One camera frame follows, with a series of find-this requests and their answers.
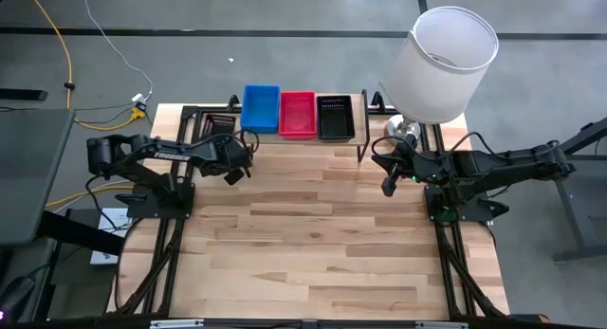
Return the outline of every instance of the white lamp shade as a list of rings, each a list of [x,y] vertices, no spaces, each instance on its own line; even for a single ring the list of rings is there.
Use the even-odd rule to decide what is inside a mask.
[[[464,112],[498,46],[493,28],[472,11],[430,9],[419,16],[379,85],[404,117],[447,122]]]

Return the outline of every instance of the wooden tabletop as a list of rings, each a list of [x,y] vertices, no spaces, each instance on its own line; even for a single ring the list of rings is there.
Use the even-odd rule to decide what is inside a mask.
[[[152,136],[175,139],[182,106],[160,104]],[[372,140],[383,136],[387,119],[370,117]],[[464,116],[443,124],[442,132],[449,149],[467,132]],[[469,149],[469,142],[460,148]],[[385,197],[379,187],[385,172],[370,155],[358,164],[353,147],[262,144],[251,179],[229,186],[221,177],[194,174],[195,210],[181,244],[171,316],[446,319],[423,185],[403,180],[394,197]],[[159,160],[146,166],[159,173],[170,169]],[[143,220],[127,241],[120,302],[150,267],[157,225]],[[472,223],[462,223],[462,232],[470,274],[507,313],[490,235]],[[464,309],[461,283],[454,279]],[[161,275],[156,296],[163,281]]]

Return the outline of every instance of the lamp stand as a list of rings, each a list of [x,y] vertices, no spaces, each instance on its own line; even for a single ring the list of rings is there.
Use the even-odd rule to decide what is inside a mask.
[[[388,136],[399,137],[403,140],[407,137],[407,135],[414,135],[415,139],[419,139],[419,123],[414,120],[407,119],[402,115],[392,116],[386,124],[386,133]],[[398,142],[397,139],[393,138],[389,138],[388,141],[390,141],[392,144],[397,144]]]

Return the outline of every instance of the yellow cable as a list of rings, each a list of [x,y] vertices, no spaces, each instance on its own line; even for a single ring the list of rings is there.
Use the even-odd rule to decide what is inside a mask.
[[[50,26],[53,27],[53,29],[55,30],[55,33],[57,34],[57,37],[59,38],[59,41],[61,42],[61,46],[64,48],[65,57],[67,58],[67,82],[72,84],[72,60],[69,56],[69,50],[67,50],[67,45],[65,44],[64,37],[61,35],[61,32],[59,32],[59,30],[55,26],[55,23],[50,18],[50,16],[48,16],[48,14],[46,13],[46,10],[42,6],[42,4],[40,4],[40,2],[38,0],[33,0],[33,1],[36,4],[36,6],[38,6],[38,9],[40,9],[42,14],[45,16],[45,18],[48,21],[48,23],[50,24]],[[71,107],[71,103],[72,103],[72,90],[67,88],[67,109],[68,110]],[[127,121],[125,121],[122,124],[110,126],[110,127],[99,127],[99,126],[89,125],[84,122],[81,122],[79,119],[74,119],[74,121],[76,123],[80,124],[82,127],[85,127],[87,129],[98,130],[98,131],[112,131],[112,130],[121,129],[121,128],[127,126],[128,124],[132,123],[135,119],[138,119],[138,118],[139,117],[136,117],[135,111],[134,111],[133,114],[131,115],[130,119],[128,119]]]
[[[112,187],[102,187],[102,188],[97,188],[95,190],[93,190],[93,193],[98,193],[98,192],[107,192],[107,191],[130,191],[132,190],[133,187],[132,186],[112,186]],[[53,202],[49,202],[45,205],[45,207],[53,207],[53,206],[58,206],[61,205],[67,201],[71,201],[75,198],[81,197],[81,196],[86,196],[88,195],[88,192],[77,192],[73,195],[69,195],[68,197],[65,197],[61,200],[57,200],[57,201],[53,201]]]

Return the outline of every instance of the mounting plate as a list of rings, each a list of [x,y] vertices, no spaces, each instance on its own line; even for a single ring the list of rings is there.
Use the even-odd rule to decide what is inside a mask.
[[[178,189],[183,193],[183,204],[179,206],[160,206],[151,189],[136,185],[132,195],[144,195],[144,201],[129,202],[126,216],[130,218],[177,219],[185,220],[192,215],[193,196],[196,189],[194,183],[183,186],[177,183]]]
[[[491,208],[480,205],[479,200],[487,200],[485,192],[475,195],[469,201],[459,205],[456,214],[445,212],[446,208],[443,193],[438,186],[424,187],[424,198],[426,201],[426,210],[431,221],[473,221],[486,222],[493,220]]]

